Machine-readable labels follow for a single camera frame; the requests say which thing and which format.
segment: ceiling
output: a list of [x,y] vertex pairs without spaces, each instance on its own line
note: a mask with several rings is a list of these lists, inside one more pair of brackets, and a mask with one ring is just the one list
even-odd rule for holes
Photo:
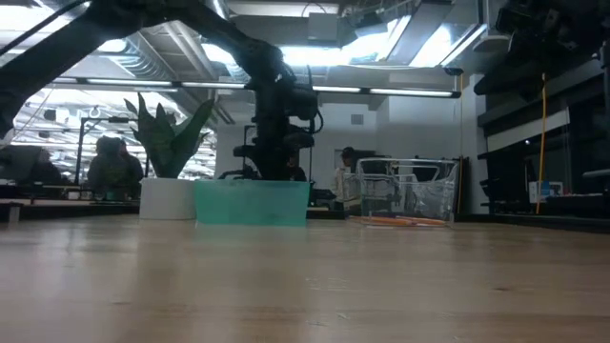
[[[453,77],[448,76],[440,68],[412,68],[435,65],[439,57],[446,54],[461,35],[477,22],[477,1],[456,0],[443,8],[424,10],[420,0],[411,1],[366,1],[347,5],[347,1],[327,0],[321,3],[306,3],[292,0],[253,1],[253,0],[210,0],[209,6],[223,10],[226,16],[242,31],[251,37],[264,39],[283,47],[285,58],[293,65],[296,75],[302,82],[308,80],[306,64],[311,64],[312,79],[319,86],[358,86],[376,88],[418,88],[431,90],[452,90],[455,86]],[[43,5],[43,8],[32,7],[32,4]],[[36,0],[0,0],[0,46],[8,44],[12,39],[27,30],[57,9],[61,1]],[[388,32],[360,38],[344,46],[342,49],[335,44],[322,49],[308,39],[309,16],[312,13],[339,13],[344,22],[354,30],[354,23],[363,12],[381,11],[380,17]],[[58,20],[57,23],[36,33],[32,38],[18,47],[13,54],[0,57],[0,64],[6,63],[21,50],[36,44],[41,39],[61,28],[70,20],[69,17]],[[404,24],[404,33],[398,28]],[[417,37],[421,47],[416,51],[398,51],[400,39],[407,34]],[[180,23],[167,23],[153,28],[143,29],[125,41],[126,48],[119,51],[112,49],[98,50],[72,67],[67,76],[73,77],[103,77],[112,79],[143,78],[172,79],[181,81],[243,81],[243,73],[239,68],[227,61],[226,53],[208,44],[202,44],[199,34]],[[379,58],[386,53],[387,60]],[[466,65],[464,58],[471,53],[468,50],[457,61]],[[401,60],[403,55],[411,55],[410,60]],[[131,67],[144,56],[148,73],[139,73]],[[80,117],[90,115],[93,109],[100,110],[100,117],[110,115],[127,115],[123,98],[134,99],[136,91],[133,88],[109,89],[105,87],[89,87],[83,90],[45,89],[36,94],[27,107],[18,114],[15,127],[18,129],[15,141],[21,143],[48,144],[54,151],[53,158],[65,172],[73,171],[74,150],[61,148],[61,144],[75,144],[78,141],[77,131]],[[180,118],[186,118],[196,109],[198,104],[213,96],[217,99],[218,111],[211,128],[218,125],[233,125],[250,121],[254,113],[254,97],[246,91],[207,91],[179,90],[172,92],[146,92],[147,103],[154,107],[160,102],[164,106],[175,109]],[[357,103],[367,104],[375,111],[382,98],[370,95],[320,94],[321,103]],[[55,109],[62,113],[62,120],[50,122],[44,119],[45,110]],[[39,134],[48,131],[51,135]],[[102,134],[120,135],[126,138],[131,149],[142,161],[145,154],[133,139],[128,125],[100,123],[85,137],[87,144],[84,149],[85,169],[91,160],[93,144]],[[197,163],[191,163],[185,169],[184,176],[214,174],[214,143],[210,139],[195,157]]]

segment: desk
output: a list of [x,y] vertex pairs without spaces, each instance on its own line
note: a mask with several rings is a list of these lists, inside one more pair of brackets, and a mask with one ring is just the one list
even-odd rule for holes
[[2,342],[607,342],[610,236],[494,224],[0,232]]

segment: teal plastic bin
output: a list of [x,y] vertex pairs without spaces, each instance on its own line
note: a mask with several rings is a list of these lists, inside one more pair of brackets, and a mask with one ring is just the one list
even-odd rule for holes
[[304,227],[309,189],[308,182],[197,181],[197,221],[216,225]]

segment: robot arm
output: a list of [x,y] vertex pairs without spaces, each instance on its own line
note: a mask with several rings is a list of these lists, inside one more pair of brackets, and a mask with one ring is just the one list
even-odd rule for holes
[[30,96],[104,42],[172,20],[226,50],[251,76],[248,88],[256,94],[253,122],[258,138],[253,147],[236,150],[235,155],[252,159],[263,178],[283,179],[290,150],[313,145],[304,132],[291,132],[288,116],[313,121],[315,93],[295,84],[280,49],[247,36],[202,0],[92,0],[85,13],[0,69],[0,136],[12,129],[15,115]]

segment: table surface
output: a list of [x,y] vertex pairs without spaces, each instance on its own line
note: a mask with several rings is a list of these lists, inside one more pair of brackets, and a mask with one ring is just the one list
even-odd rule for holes
[[0,231],[0,340],[608,342],[610,236],[493,224]]

